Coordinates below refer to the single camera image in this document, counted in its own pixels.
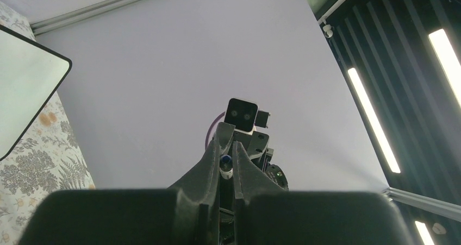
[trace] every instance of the floral pattern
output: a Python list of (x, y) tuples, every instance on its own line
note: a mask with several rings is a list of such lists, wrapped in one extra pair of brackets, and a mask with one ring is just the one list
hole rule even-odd
[[(2, 2), (0, 25), (35, 40), (26, 18)], [(0, 243), (18, 244), (35, 208), (50, 192), (94, 188), (55, 93), (11, 154), (0, 162)]]

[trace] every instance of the black wall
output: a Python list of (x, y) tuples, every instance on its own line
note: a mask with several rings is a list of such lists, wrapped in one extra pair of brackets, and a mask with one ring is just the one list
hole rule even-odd
[[(461, 0), (348, 0), (328, 20), (328, 40), (391, 187), (461, 205), (461, 108), (428, 35), (445, 29), (461, 59)], [(355, 67), (401, 169), (393, 173), (358, 102)], [(414, 217), (436, 221), (415, 212)], [(448, 221), (449, 241), (461, 242)]]

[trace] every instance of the metal frame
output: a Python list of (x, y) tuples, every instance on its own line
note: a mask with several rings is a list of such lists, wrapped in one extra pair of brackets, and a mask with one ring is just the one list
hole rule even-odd
[(33, 23), (30, 26), (34, 35), (38, 36), (139, 1), (141, 0), (106, 0), (48, 20)]
[(322, 22), (325, 22), (327, 18), (333, 14), (334, 11), (336, 11), (346, 0), (337, 0), (333, 6), (331, 6), (318, 20), (319, 24), (322, 24)]
[(402, 191), (392, 187), (385, 190), (384, 194), (398, 202), (461, 222), (461, 206), (459, 205)]

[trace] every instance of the light fixture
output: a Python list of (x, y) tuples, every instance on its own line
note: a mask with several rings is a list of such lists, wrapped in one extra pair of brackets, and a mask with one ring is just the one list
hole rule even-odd
[(461, 64), (456, 57), (450, 40), (443, 29), (430, 33), (429, 40), (444, 68), (451, 90), (453, 90), (454, 96), (461, 106)]
[(347, 71), (347, 73), (349, 74), (349, 77), (351, 78), (352, 85), (354, 86), (356, 90), (360, 103), (362, 104), (363, 109), (365, 110), (365, 114), (368, 118), (368, 121), (371, 124), (371, 128), (375, 132), (379, 146), (381, 147), (381, 150), (383, 151), (384, 157), (386, 161), (388, 162), (388, 165), (391, 171), (393, 171), (394, 173), (400, 173), (400, 168), (398, 167), (397, 160), (395, 159), (394, 153), (392, 152), (392, 149), (390, 148), (389, 142), (386, 138), (386, 135), (384, 134), (381, 124), (379, 123), (378, 117), (376, 116), (373, 106), (371, 105), (370, 99), (368, 98), (368, 95), (366, 94), (362, 81), (360, 81), (360, 77), (357, 73), (357, 70), (355, 68), (351, 68), (350, 70)]
[(415, 221), (415, 224), (424, 245), (434, 245), (434, 241), (432, 240), (431, 235), (429, 234), (429, 231), (426, 228), (426, 225), (418, 221)]

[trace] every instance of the purple cable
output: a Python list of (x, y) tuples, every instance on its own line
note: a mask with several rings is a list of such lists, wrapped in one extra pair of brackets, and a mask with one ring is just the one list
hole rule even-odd
[(211, 123), (210, 128), (208, 128), (207, 138), (205, 138), (205, 150), (207, 149), (208, 143), (210, 142), (210, 134), (211, 134), (211, 131), (213, 130), (213, 127), (216, 125), (216, 123), (217, 123), (221, 118), (224, 117), (224, 114), (226, 114), (226, 112), (223, 112), (222, 114), (218, 115), (217, 118), (213, 121), (213, 123)]

